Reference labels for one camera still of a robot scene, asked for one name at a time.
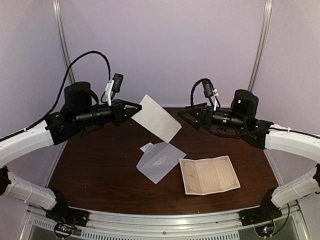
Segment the grey envelope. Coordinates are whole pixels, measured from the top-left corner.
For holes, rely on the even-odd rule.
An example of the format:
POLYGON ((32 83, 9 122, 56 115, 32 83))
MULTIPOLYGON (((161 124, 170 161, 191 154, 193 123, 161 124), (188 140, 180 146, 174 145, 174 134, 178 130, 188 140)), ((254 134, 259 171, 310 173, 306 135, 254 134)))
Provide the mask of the grey envelope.
POLYGON ((156 143, 143 153, 136 168, 154 184, 158 184, 186 155, 170 143, 156 143))

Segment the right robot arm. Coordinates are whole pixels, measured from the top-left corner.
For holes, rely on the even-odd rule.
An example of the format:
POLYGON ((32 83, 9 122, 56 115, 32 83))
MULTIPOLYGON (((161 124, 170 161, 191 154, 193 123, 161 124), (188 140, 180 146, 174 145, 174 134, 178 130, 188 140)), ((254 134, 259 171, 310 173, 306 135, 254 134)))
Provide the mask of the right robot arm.
MULTIPOLYGON (((235 131, 233 139, 241 139, 262 150, 277 150, 320 162, 319 135, 291 130, 271 121, 256 118, 259 99, 248 90, 234 93, 230 109, 216 108, 206 103, 190 104, 178 116, 196 130, 207 132, 212 127, 235 131)), ((267 193, 263 205, 256 210, 259 220, 268 220, 275 212, 291 201, 320 192, 320 166, 317 164, 304 175, 267 193)))

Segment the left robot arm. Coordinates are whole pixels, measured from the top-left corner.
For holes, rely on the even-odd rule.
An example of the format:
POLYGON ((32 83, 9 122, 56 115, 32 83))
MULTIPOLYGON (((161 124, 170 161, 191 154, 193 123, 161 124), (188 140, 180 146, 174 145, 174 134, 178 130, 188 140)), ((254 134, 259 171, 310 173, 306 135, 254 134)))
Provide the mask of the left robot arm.
POLYGON ((98 97, 91 90, 90 83, 85 81, 67 86, 64 100, 60 111, 0 142, 0 194, 51 210, 61 222, 72 218, 71 209, 63 204, 63 196, 18 177, 7 164, 35 150, 64 143, 88 127, 101 129, 107 123, 119 126, 142 109, 138 103, 121 99, 93 104, 98 97))

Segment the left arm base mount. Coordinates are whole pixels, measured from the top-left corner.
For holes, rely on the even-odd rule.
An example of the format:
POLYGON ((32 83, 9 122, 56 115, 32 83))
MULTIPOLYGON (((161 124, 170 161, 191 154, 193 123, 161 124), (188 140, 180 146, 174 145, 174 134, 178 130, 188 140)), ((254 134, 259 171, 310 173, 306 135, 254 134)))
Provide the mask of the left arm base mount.
POLYGON ((53 232, 56 237, 65 240, 78 229, 77 226, 87 226, 89 212, 69 207, 67 200, 59 190, 50 190, 54 193, 56 204, 51 210, 44 210, 45 217, 56 222, 53 232))

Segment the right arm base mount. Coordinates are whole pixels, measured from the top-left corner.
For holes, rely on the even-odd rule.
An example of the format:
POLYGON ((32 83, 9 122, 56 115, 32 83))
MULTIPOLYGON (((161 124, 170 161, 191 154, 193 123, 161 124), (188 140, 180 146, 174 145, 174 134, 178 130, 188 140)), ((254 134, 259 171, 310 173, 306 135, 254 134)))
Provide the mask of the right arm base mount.
POLYGON ((258 207, 239 212, 242 226, 254 225, 255 233, 262 238, 269 238, 275 233, 274 220, 282 216, 280 208, 276 207, 271 201, 275 189, 274 187, 266 192, 258 207))

